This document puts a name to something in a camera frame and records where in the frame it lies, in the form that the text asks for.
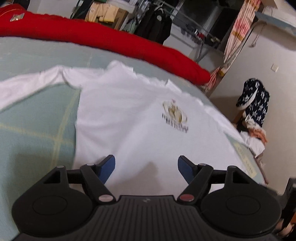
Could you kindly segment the pile of folded clothes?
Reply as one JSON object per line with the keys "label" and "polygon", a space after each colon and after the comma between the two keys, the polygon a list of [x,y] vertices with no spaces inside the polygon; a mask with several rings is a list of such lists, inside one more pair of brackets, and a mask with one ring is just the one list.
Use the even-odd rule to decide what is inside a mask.
{"label": "pile of folded clothes", "polygon": [[260,156],[264,152],[266,144],[268,143],[266,131],[253,119],[244,116],[241,116],[236,123],[236,128],[253,155],[255,157]]}

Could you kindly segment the black hanging jacket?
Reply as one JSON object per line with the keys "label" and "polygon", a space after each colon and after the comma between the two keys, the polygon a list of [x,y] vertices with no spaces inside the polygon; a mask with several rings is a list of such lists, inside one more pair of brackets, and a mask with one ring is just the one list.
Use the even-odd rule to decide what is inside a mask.
{"label": "black hanging jacket", "polygon": [[172,20],[161,6],[150,5],[134,34],[161,45],[171,34]]}

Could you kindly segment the yellow hanging garment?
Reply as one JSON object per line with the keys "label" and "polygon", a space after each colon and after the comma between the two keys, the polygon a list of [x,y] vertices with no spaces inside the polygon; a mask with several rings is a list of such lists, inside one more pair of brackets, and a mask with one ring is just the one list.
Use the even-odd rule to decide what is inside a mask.
{"label": "yellow hanging garment", "polygon": [[119,8],[106,3],[93,3],[85,17],[88,22],[114,23]]}

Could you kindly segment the red quilt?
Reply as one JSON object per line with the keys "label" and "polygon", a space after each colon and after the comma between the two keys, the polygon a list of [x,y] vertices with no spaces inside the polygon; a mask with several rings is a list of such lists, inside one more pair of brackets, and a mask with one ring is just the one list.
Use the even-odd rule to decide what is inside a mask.
{"label": "red quilt", "polygon": [[1,36],[69,42],[143,60],[194,85],[210,81],[210,73],[176,49],[109,27],[56,15],[26,11],[19,4],[1,8]]}

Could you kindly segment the teal plaid bed blanket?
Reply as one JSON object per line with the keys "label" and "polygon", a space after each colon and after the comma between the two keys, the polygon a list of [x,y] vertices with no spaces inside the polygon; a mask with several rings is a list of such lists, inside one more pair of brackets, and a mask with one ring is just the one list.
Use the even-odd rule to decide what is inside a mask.
{"label": "teal plaid bed blanket", "polygon": [[[171,80],[210,105],[197,87],[144,61],[72,43],[1,38],[1,80],[56,65],[106,68],[113,60],[148,77]],[[11,216],[15,200],[54,167],[72,167],[78,100],[78,90],[57,85],[1,112],[1,240],[18,234]]]}

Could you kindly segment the metal drying rack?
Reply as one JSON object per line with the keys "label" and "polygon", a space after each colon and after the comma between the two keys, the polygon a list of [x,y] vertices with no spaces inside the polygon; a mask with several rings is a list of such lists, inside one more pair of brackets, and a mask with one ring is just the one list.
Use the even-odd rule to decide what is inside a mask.
{"label": "metal drying rack", "polygon": [[137,26],[153,4],[161,6],[172,20],[171,34],[163,45],[177,49],[196,62],[208,53],[206,47],[220,45],[220,39],[210,30],[223,9],[222,1],[138,1]]}

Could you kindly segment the white t-shirt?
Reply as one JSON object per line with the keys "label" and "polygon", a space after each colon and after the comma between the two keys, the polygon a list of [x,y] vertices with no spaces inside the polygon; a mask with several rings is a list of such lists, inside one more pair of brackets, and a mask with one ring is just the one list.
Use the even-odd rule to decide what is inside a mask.
{"label": "white t-shirt", "polygon": [[1,108],[61,83],[81,90],[73,167],[113,155],[106,185],[115,196],[178,196],[187,185],[177,167],[182,155],[217,170],[246,170],[229,142],[243,139],[220,112],[118,61],[106,69],[56,66],[2,81]]}

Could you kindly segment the navy star-patterned garment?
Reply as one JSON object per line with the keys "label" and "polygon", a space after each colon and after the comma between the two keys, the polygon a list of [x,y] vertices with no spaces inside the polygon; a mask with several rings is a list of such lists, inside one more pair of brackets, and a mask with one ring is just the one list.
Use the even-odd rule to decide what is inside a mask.
{"label": "navy star-patterned garment", "polygon": [[252,120],[260,128],[268,112],[270,94],[259,79],[250,78],[244,82],[241,96],[236,102],[238,110],[244,111],[244,117]]}

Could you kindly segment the pink striped curtain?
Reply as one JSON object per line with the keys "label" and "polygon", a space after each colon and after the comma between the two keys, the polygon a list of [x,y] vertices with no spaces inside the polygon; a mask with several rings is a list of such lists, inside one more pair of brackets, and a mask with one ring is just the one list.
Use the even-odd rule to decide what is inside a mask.
{"label": "pink striped curtain", "polygon": [[202,86],[204,93],[210,92],[233,64],[253,24],[255,12],[259,10],[260,4],[260,0],[247,0],[243,2],[226,44],[223,64],[211,73],[210,81]]}

